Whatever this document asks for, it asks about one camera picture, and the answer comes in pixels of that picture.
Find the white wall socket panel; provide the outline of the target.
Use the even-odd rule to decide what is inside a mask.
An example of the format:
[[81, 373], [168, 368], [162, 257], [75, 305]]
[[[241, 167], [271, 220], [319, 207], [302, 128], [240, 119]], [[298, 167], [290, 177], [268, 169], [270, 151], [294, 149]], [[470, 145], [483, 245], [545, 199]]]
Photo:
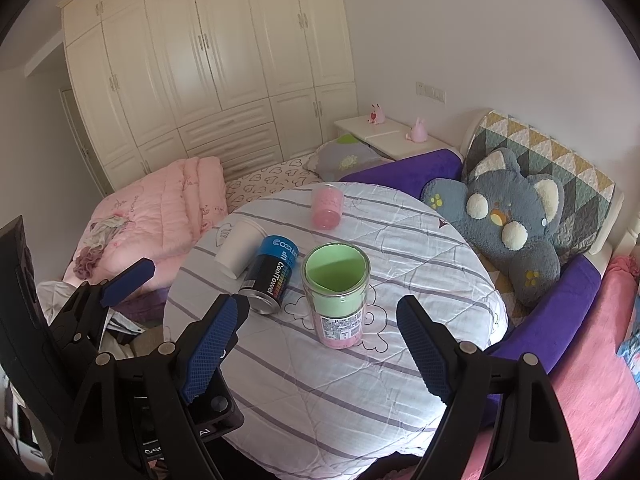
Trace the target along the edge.
[[446, 103], [446, 91], [432, 87], [429, 84], [424, 84], [421, 81], [416, 82], [416, 94], [418, 96], [424, 96], [424, 98], [432, 99], [442, 104]]

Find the white nightstand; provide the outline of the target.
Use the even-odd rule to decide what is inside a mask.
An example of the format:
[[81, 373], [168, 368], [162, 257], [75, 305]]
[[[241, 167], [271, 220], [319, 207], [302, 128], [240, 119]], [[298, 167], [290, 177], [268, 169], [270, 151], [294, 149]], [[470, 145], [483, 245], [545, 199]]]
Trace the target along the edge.
[[372, 125], [367, 116], [359, 116], [337, 120], [334, 126], [344, 133], [350, 133], [362, 143], [393, 160], [401, 160], [431, 153], [439, 150], [452, 151], [458, 157], [460, 153], [449, 144], [434, 136], [430, 136], [423, 143], [414, 143], [406, 139], [410, 128], [393, 119], [386, 119], [382, 125]]

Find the grey bear plush pillow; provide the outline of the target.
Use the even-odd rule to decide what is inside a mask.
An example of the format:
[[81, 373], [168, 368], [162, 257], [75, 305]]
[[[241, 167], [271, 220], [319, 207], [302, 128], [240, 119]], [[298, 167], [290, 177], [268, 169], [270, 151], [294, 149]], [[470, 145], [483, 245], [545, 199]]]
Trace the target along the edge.
[[550, 174], [524, 176], [508, 148], [491, 152], [463, 181], [431, 180], [421, 200], [509, 279], [523, 307], [535, 307], [560, 278], [551, 239], [563, 212], [563, 185]]

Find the pink folded duvet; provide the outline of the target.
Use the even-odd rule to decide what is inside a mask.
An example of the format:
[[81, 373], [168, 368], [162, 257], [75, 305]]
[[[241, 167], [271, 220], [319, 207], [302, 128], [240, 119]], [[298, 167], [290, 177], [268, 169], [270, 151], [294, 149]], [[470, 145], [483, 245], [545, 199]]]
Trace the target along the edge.
[[[80, 240], [93, 220], [123, 214], [134, 220], [108, 258], [104, 273], [81, 281], [72, 272]], [[142, 258], [155, 264], [154, 276], [138, 296], [169, 287], [186, 255], [211, 228], [227, 217], [226, 184], [216, 157], [179, 159], [104, 198], [82, 233], [63, 281], [79, 286], [110, 280]]]

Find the crumpled clothes pile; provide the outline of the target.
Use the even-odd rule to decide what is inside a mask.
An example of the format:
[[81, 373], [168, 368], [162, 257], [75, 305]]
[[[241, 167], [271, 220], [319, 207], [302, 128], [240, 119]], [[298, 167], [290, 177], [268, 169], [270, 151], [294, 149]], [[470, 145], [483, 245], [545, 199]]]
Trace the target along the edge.
[[72, 272], [76, 278], [89, 281], [104, 273], [117, 243], [133, 228], [134, 220], [123, 214], [111, 214], [91, 221], [73, 258]]

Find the clear cup pink green paper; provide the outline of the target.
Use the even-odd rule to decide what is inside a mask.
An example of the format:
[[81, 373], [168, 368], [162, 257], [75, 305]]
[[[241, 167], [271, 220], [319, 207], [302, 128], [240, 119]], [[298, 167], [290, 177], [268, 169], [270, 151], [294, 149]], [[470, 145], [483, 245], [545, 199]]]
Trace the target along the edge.
[[343, 350], [360, 343], [370, 272], [367, 255], [346, 243], [322, 245], [306, 255], [303, 286], [324, 346]]

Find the blue black cool towel can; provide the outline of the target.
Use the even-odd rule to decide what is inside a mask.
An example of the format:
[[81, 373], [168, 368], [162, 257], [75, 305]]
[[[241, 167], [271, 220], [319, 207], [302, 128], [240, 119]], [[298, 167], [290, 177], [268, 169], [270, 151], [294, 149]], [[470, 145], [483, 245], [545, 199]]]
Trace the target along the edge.
[[295, 243], [284, 236], [264, 238], [239, 289], [239, 295], [248, 299], [252, 310], [261, 315], [280, 310], [298, 254]]

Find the white purple striped quilt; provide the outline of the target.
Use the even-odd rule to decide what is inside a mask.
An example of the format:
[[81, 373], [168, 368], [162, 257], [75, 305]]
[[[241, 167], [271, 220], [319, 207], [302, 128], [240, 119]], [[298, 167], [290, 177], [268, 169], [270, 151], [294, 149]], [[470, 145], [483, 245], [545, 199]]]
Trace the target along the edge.
[[452, 336], [478, 348], [498, 342], [508, 311], [473, 249], [433, 208], [381, 185], [342, 185], [342, 220], [311, 221], [312, 188], [243, 205], [196, 244], [171, 285], [164, 334], [177, 339], [240, 282], [216, 266], [232, 226], [253, 221], [302, 255], [346, 244], [370, 262], [360, 312], [315, 314], [294, 272], [281, 309], [251, 313], [222, 374], [243, 414], [229, 443], [280, 479], [353, 479], [379, 458], [422, 454], [445, 407], [424, 386], [399, 333], [396, 307], [411, 295]]

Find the cream built-in wardrobe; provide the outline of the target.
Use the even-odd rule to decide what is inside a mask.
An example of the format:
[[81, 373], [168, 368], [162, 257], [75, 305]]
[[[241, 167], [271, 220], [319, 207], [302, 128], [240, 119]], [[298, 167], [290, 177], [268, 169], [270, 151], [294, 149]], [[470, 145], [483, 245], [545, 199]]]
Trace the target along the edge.
[[189, 156], [236, 178], [358, 112], [344, 0], [70, 0], [64, 50], [112, 188]]

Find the pink bedspread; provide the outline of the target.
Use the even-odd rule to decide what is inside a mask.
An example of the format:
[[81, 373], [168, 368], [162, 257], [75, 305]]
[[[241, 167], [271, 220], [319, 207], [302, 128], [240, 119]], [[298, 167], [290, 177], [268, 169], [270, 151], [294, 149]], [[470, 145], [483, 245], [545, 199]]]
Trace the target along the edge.
[[617, 354], [638, 278], [634, 258], [616, 257], [600, 273], [579, 255], [533, 313], [488, 349], [510, 360], [525, 352], [538, 356], [560, 402], [582, 479], [598, 478], [639, 415], [639, 389]]

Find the heart patterned bed sheet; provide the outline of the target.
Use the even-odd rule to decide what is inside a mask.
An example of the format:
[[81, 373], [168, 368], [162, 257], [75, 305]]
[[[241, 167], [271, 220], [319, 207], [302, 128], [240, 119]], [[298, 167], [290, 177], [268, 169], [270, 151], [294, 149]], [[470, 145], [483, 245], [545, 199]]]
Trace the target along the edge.
[[319, 183], [321, 179], [307, 169], [311, 154], [278, 162], [266, 168], [230, 180], [227, 185], [228, 213], [239, 207], [274, 193]]

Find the pink red rabbit figurine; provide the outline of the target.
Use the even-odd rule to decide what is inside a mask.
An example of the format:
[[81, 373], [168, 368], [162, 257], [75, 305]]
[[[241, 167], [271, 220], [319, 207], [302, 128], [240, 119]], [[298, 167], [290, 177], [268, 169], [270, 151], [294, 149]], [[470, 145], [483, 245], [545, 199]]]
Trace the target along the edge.
[[371, 105], [371, 111], [368, 119], [368, 123], [371, 125], [382, 125], [386, 121], [386, 115], [380, 104], [373, 103]]

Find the grey flower cushion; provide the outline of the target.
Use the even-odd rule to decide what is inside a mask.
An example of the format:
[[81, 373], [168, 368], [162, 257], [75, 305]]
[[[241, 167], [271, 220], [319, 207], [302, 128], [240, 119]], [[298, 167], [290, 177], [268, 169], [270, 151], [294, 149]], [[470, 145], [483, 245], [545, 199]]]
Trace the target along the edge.
[[324, 182], [335, 182], [389, 162], [392, 160], [347, 133], [317, 148], [304, 167]]

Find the triangle patterned quilted headboard cover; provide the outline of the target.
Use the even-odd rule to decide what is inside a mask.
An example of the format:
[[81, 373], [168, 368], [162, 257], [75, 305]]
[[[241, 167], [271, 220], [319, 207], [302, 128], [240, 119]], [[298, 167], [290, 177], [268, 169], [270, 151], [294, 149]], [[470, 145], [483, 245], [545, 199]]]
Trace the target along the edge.
[[624, 202], [614, 180], [552, 136], [498, 110], [488, 110], [465, 133], [463, 172], [496, 148], [511, 150], [522, 174], [551, 174], [561, 181], [564, 209], [552, 244], [562, 263], [603, 249]]

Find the small pink plastic cup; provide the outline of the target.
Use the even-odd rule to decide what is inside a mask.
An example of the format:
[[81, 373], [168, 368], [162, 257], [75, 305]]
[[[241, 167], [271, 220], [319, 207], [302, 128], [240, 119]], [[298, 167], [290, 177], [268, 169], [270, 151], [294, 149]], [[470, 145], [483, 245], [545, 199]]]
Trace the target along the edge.
[[342, 220], [344, 194], [333, 184], [314, 188], [311, 195], [311, 223], [317, 229], [333, 230]]

